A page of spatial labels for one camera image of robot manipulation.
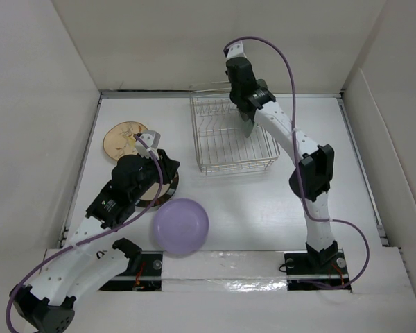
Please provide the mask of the teal rectangular ceramic plate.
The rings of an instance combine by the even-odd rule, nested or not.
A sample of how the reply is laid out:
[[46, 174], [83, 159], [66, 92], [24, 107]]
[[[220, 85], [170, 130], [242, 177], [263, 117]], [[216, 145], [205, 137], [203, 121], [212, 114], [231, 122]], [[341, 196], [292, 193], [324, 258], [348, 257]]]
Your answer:
[[254, 128], [254, 121], [252, 119], [242, 120], [242, 130], [245, 138], [249, 138]]

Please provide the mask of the teal round plate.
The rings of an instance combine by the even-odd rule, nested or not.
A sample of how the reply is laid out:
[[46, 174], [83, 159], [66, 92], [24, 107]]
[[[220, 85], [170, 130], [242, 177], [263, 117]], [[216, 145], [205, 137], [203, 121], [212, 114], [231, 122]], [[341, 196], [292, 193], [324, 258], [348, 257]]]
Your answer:
[[261, 89], [268, 89], [268, 85], [264, 79], [257, 79], [257, 84]]

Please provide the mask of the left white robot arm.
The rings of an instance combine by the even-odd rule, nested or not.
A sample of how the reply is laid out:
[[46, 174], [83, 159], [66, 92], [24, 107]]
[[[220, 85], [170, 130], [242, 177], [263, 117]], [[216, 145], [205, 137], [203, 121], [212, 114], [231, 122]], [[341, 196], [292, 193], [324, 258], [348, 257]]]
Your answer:
[[142, 249], [117, 233], [151, 208], [147, 205], [135, 212], [140, 198], [154, 184], [172, 182], [179, 167], [180, 162], [163, 149], [119, 159], [69, 244], [38, 264], [11, 290], [6, 307], [9, 331], [15, 331], [11, 310], [16, 309], [38, 332], [64, 332], [81, 298], [121, 273], [135, 274], [141, 266]]

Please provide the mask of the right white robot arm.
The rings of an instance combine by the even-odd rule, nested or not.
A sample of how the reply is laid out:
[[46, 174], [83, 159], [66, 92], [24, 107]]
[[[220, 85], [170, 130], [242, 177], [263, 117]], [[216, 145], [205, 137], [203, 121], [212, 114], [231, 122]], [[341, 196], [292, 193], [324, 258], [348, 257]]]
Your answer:
[[295, 165], [289, 186], [304, 206], [307, 226], [306, 264], [315, 273], [331, 266], [338, 246], [331, 231], [328, 191], [333, 178], [334, 150], [321, 146], [293, 127], [275, 96], [261, 79], [256, 79], [250, 61], [244, 56], [226, 60], [231, 84], [229, 97], [237, 107], [244, 135], [249, 137], [256, 124], [268, 132]]

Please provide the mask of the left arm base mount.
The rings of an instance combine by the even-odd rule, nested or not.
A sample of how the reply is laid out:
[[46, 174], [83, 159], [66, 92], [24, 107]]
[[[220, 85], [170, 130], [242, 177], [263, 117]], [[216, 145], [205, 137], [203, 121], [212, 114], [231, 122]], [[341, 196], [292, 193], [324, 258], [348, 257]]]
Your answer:
[[147, 251], [130, 260], [127, 269], [106, 282], [100, 291], [161, 291], [163, 252]]

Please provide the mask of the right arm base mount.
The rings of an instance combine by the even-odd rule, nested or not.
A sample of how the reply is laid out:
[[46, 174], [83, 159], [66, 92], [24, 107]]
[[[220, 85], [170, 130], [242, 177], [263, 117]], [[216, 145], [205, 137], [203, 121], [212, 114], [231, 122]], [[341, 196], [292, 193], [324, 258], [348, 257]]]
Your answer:
[[324, 283], [332, 287], [341, 286], [349, 282], [349, 274], [345, 256], [339, 252], [330, 262], [321, 267], [314, 267], [306, 252], [289, 252], [284, 254], [284, 263], [279, 271], [285, 273], [289, 291], [316, 291], [321, 287], [312, 283]]

